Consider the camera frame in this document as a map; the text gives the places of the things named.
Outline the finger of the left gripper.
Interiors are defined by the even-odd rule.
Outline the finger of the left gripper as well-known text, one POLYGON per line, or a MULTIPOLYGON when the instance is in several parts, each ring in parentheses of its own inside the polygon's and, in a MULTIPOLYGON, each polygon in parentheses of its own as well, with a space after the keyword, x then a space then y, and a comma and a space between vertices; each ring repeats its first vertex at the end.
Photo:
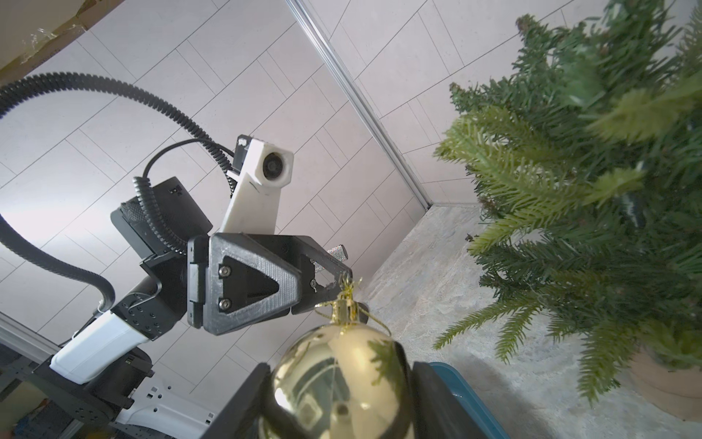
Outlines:
POLYGON ((341 281, 351 280, 353 274, 347 266, 348 252, 343 244, 325 250, 309 236, 294 236, 294 239, 295 251, 302 264, 303 292, 291 312, 299 315, 336 298, 341 291, 341 281))

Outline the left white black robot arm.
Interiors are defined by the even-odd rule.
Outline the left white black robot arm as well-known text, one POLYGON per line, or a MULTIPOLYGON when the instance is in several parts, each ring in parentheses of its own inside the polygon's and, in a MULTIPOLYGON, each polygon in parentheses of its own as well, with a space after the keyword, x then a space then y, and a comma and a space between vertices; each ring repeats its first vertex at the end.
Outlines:
POLYGON ((95 286, 103 297, 94 320, 44 360, 32 380, 84 424, 146 427, 175 438, 199 438, 216 414, 174 392, 142 350, 186 318, 223 335, 308 311, 336 292, 316 272, 347 274, 347 250, 324 251, 307 236, 213 233, 178 179, 168 179, 113 212, 112 220, 142 257, 146 277, 117 299, 102 276, 35 247, 7 223, 1 241, 54 274, 95 286))

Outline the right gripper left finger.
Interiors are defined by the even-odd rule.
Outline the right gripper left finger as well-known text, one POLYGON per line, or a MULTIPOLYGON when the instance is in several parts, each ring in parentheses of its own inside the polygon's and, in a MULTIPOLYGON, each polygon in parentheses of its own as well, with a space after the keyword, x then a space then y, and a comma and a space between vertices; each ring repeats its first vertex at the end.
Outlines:
POLYGON ((268 363, 259 363, 201 438, 259 438, 264 420, 283 415, 274 398, 272 368, 268 363))

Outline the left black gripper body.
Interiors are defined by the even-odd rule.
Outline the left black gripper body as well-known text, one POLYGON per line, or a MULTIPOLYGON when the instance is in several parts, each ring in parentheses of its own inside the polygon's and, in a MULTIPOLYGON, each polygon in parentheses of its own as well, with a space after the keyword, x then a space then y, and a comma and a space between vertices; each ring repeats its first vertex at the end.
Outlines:
POLYGON ((223 335, 286 316, 307 294, 305 241, 295 236, 211 234, 211 223, 175 177, 135 177, 136 196, 112 214, 142 254, 146 278, 113 307, 144 335, 181 318, 223 335))

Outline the shiny gold ball ornament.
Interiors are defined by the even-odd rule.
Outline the shiny gold ball ornament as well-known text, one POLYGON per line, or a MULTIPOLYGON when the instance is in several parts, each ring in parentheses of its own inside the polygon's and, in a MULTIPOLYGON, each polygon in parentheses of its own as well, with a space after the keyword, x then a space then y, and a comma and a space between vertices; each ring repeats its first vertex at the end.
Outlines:
POLYGON ((336 299, 316 305, 327 323, 299 338, 272 371, 258 422, 261 438, 413 438, 406 363, 386 326, 340 281, 336 299))

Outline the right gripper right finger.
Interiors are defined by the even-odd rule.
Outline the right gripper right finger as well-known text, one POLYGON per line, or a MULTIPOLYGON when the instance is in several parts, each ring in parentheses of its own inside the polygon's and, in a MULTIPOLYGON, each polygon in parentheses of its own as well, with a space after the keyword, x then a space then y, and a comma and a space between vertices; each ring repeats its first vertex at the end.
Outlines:
POLYGON ((411 369, 416 438, 486 438, 429 363, 411 369))

